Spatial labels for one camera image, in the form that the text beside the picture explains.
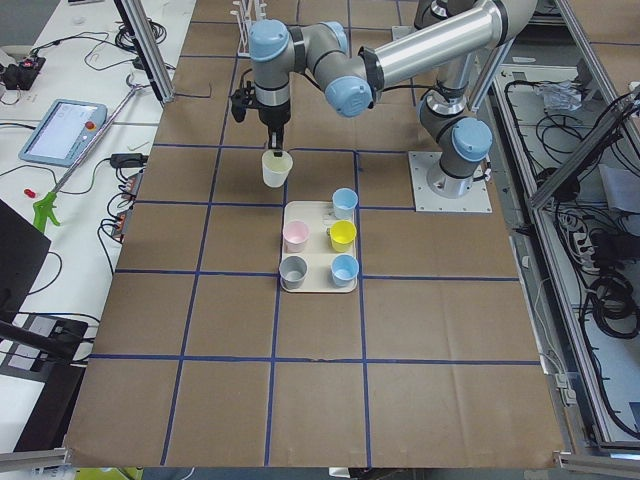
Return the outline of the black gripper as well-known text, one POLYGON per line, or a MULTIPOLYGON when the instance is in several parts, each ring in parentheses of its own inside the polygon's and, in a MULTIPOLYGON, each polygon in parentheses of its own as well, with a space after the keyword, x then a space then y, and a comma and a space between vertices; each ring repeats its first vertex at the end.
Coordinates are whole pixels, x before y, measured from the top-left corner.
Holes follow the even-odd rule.
POLYGON ((291 103, 286 100, 279 105, 267 104, 259 99, 263 93, 255 83, 242 84, 230 95, 231 113, 237 123, 242 123, 248 110, 257 110, 260 121, 269 129, 268 148, 282 151, 283 129, 291 118, 291 103))

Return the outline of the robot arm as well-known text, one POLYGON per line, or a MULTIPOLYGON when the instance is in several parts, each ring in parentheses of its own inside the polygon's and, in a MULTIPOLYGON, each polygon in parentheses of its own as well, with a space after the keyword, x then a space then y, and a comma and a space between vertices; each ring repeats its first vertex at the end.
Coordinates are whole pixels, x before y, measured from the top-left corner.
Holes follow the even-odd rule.
POLYGON ((231 112, 242 122, 254 109, 268 129, 267 147, 283 153, 284 127, 290 120, 290 75, 310 73, 327 103, 353 118, 371 108, 382 93, 432 69, 435 86, 419 104, 418 117, 442 153, 429 168, 431 191, 449 199, 468 193, 478 165, 493 143, 489 127, 466 115, 465 93, 473 56, 497 49, 528 24, 533 1, 447 1, 435 23, 427 21, 434 4, 422 1, 415 30, 401 39, 358 54, 347 54, 348 41, 337 22, 288 27, 276 19, 256 22, 248 35, 254 77, 231 96, 231 112))

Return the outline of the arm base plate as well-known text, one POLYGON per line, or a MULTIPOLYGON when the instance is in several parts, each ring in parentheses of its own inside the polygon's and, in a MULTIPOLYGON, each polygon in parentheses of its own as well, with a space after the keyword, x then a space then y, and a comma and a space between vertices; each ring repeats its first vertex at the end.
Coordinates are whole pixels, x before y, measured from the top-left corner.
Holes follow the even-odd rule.
POLYGON ((410 151, 409 170, 415 210, 436 214, 490 214, 487 182, 480 167, 468 179, 445 174, 440 152, 410 151))

